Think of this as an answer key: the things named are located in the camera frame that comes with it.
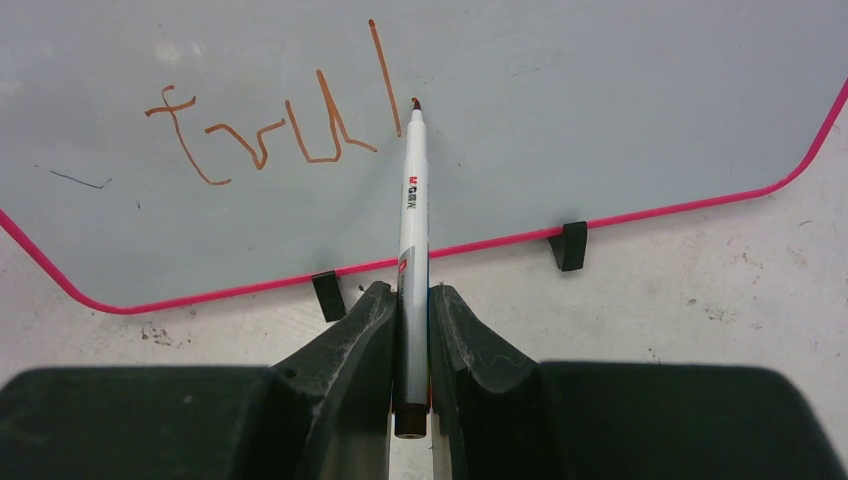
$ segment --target marker barrel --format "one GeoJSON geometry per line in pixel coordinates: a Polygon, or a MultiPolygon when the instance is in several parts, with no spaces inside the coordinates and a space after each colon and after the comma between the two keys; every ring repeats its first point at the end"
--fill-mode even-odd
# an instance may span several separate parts
{"type": "Polygon", "coordinates": [[[421,110],[407,127],[398,255],[398,348],[395,352],[393,405],[395,435],[421,438],[427,433],[430,371],[427,306],[430,284],[428,240],[427,142],[421,110]]]}

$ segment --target whiteboard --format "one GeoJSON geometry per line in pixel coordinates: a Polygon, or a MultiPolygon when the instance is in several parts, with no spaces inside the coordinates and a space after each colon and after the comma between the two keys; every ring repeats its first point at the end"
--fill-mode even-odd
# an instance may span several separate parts
{"type": "Polygon", "coordinates": [[[438,249],[774,185],[846,78],[844,0],[7,0],[0,218],[149,305],[396,256],[413,95],[438,249]]]}

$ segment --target handwritten letter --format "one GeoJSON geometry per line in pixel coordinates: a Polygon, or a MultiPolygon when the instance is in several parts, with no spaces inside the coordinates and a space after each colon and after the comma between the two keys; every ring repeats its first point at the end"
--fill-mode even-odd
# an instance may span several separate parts
{"type": "Polygon", "coordinates": [[[150,110],[147,110],[146,112],[144,112],[144,114],[147,115],[148,117],[153,115],[154,113],[166,113],[167,112],[167,113],[171,114],[171,120],[174,122],[174,131],[177,133],[177,139],[180,141],[180,145],[182,145],[183,151],[185,152],[186,157],[188,157],[188,161],[191,162],[191,166],[194,167],[194,169],[197,171],[197,174],[200,175],[200,178],[202,178],[203,181],[208,183],[209,185],[226,185],[226,184],[230,183],[232,181],[231,178],[228,178],[226,180],[221,180],[219,182],[213,182],[212,180],[209,180],[209,177],[207,177],[203,173],[203,171],[200,170],[200,167],[197,165],[197,162],[194,161],[194,157],[191,156],[191,152],[188,151],[188,147],[185,144],[185,140],[183,140],[183,134],[180,132],[180,122],[179,122],[179,120],[177,120],[177,114],[174,113],[174,112],[177,112],[179,110],[182,110],[184,108],[188,108],[188,107],[194,105],[197,102],[197,97],[191,97],[191,100],[189,100],[188,102],[177,105],[175,107],[172,107],[171,105],[168,104],[168,99],[165,98],[165,92],[169,92],[173,89],[174,89],[173,85],[168,85],[167,87],[162,89],[162,101],[165,103],[164,107],[151,108],[150,110]]]}
{"type": "Polygon", "coordinates": [[[374,41],[374,49],[377,50],[377,60],[380,61],[380,70],[383,71],[383,83],[386,85],[386,93],[389,94],[389,103],[392,106],[392,116],[395,120],[395,133],[401,136],[400,117],[397,113],[397,104],[395,103],[395,94],[392,92],[392,81],[389,78],[389,67],[386,66],[386,58],[383,56],[383,47],[380,45],[380,36],[377,35],[377,24],[374,20],[368,20],[368,25],[371,27],[371,40],[374,41]]]}
{"type": "Polygon", "coordinates": [[[294,116],[294,110],[292,109],[291,102],[286,100],[286,112],[289,114],[292,130],[294,130],[294,136],[297,139],[298,146],[300,146],[300,151],[303,153],[303,158],[308,163],[338,162],[339,158],[342,156],[342,147],[339,143],[339,134],[336,131],[336,128],[342,132],[342,138],[344,138],[345,143],[357,145],[367,150],[371,150],[372,152],[376,152],[377,149],[373,146],[350,138],[347,133],[347,128],[345,128],[344,121],[342,120],[342,116],[339,113],[339,109],[336,107],[336,102],[333,100],[333,95],[330,93],[330,88],[327,86],[327,80],[324,78],[324,74],[321,70],[316,70],[315,74],[318,76],[318,84],[321,86],[321,93],[324,95],[324,104],[327,106],[327,116],[330,122],[330,134],[333,136],[333,144],[336,147],[336,154],[332,157],[322,158],[312,158],[309,155],[306,145],[303,143],[303,136],[300,134],[300,128],[297,125],[297,119],[294,116]]]}
{"type": "Polygon", "coordinates": [[[227,133],[232,135],[233,138],[235,138],[241,144],[241,146],[248,151],[248,153],[250,153],[250,156],[253,159],[253,166],[256,167],[257,170],[262,170],[263,168],[265,168],[265,163],[268,161],[268,150],[265,148],[265,141],[262,140],[262,135],[276,128],[280,128],[285,124],[286,119],[282,119],[279,122],[272,123],[271,125],[268,125],[267,127],[262,128],[258,132],[256,132],[256,142],[259,144],[259,149],[262,151],[262,158],[259,158],[256,155],[256,150],[254,150],[253,147],[251,147],[246,141],[244,141],[244,138],[242,138],[241,135],[238,134],[238,132],[233,130],[232,127],[230,127],[226,123],[212,125],[211,127],[204,130],[204,132],[206,132],[206,134],[208,135],[218,130],[225,130],[227,133]]]}

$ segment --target pink whiteboard frame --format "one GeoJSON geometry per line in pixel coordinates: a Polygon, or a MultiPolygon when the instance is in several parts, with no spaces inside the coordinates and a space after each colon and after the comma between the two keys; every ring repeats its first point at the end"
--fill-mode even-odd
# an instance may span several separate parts
{"type": "MultiPolygon", "coordinates": [[[[784,179],[775,183],[774,185],[770,185],[763,188],[758,188],[756,190],[751,190],[749,192],[741,192],[735,193],[732,195],[725,195],[722,197],[710,198],[706,200],[698,200],[695,202],[689,203],[681,203],[678,205],[670,205],[668,207],[654,208],[651,210],[643,210],[641,212],[628,213],[624,215],[617,215],[614,217],[601,218],[597,220],[589,221],[589,228],[598,228],[605,227],[608,225],[615,225],[617,223],[631,222],[633,220],[641,220],[643,218],[656,217],[659,215],[670,215],[672,213],[685,212],[688,210],[695,210],[698,208],[705,207],[713,207],[716,205],[722,205],[725,203],[731,202],[739,202],[742,200],[749,200],[752,198],[761,197],[763,195],[768,195],[770,193],[775,192],[776,190],[786,186],[798,177],[806,168],[812,163],[813,159],[818,154],[819,149],[827,138],[830,129],[833,127],[834,122],[836,122],[836,118],[839,116],[839,112],[842,110],[842,107],[845,105],[846,100],[848,100],[848,79],[846,79],[845,83],[842,85],[842,90],[840,90],[839,95],[836,97],[836,101],[833,103],[833,106],[830,108],[830,111],[827,114],[827,117],[824,119],[824,123],[819,129],[818,134],[816,134],[815,139],[813,139],[812,145],[810,145],[810,149],[807,151],[807,154],[804,156],[801,163],[795,167],[792,172],[789,173],[784,179]]],[[[297,283],[304,283],[312,280],[312,274],[299,275],[297,277],[283,278],[279,280],[273,280],[270,282],[257,283],[254,285],[246,285],[243,287],[235,287],[228,288],[225,290],[218,290],[216,292],[203,293],[200,295],[191,295],[188,297],[174,298],[172,300],[165,300],[162,302],[149,303],[146,305],[136,305],[131,307],[118,307],[114,305],[106,305],[105,303],[98,302],[84,293],[82,293],[74,284],[68,280],[56,265],[50,261],[49,258],[32,242],[32,240],[27,237],[23,230],[18,227],[15,222],[0,209],[0,227],[3,227],[9,235],[15,239],[18,244],[23,247],[23,249],[38,263],[41,268],[47,272],[48,275],[59,284],[62,289],[71,296],[74,300],[80,302],[81,304],[93,308],[95,310],[100,310],[101,312],[106,313],[114,313],[119,315],[132,315],[139,313],[147,313],[153,312],[156,310],[163,310],[166,308],[180,307],[184,305],[188,305],[191,303],[200,303],[200,302],[208,302],[210,300],[217,300],[220,298],[232,297],[236,295],[244,295],[248,293],[256,293],[261,292],[263,290],[270,290],[272,288],[280,288],[286,287],[289,285],[294,285],[297,283]]],[[[457,245],[454,247],[440,248],[438,250],[433,250],[430,252],[431,258],[444,257],[447,255],[456,255],[459,253],[471,252],[474,250],[480,250],[484,248],[491,247],[500,247],[502,245],[509,245],[511,243],[523,242],[527,240],[535,240],[541,238],[547,238],[554,235],[557,235],[562,231],[562,226],[556,226],[551,228],[546,228],[544,230],[536,230],[534,232],[521,233],[517,235],[510,235],[508,237],[495,238],[492,240],[484,240],[481,242],[468,243],[465,245],[457,245]]],[[[374,270],[377,268],[390,267],[397,263],[396,258],[387,258],[384,260],[379,260],[376,262],[363,263],[361,265],[353,265],[350,267],[343,267],[336,269],[336,273],[339,275],[350,275],[354,273],[365,272],[368,270],[374,270]]]]}

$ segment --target black plastic holder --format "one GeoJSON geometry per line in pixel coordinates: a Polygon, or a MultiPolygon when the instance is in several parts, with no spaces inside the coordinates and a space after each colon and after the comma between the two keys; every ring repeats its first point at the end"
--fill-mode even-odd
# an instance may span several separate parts
{"type": "Polygon", "coordinates": [[[559,235],[548,237],[554,260],[561,272],[573,272],[583,268],[588,232],[589,224],[574,222],[563,225],[559,235]]]}
{"type": "Polygon", "coordinates": [[[312,276],[312,287],[318,296],[318,304],[327,323],[337,322],[347,315],[347,307],[342,298],[342,289],[339,286],[339,276],[335,270],[318,273],[312,276]]]}

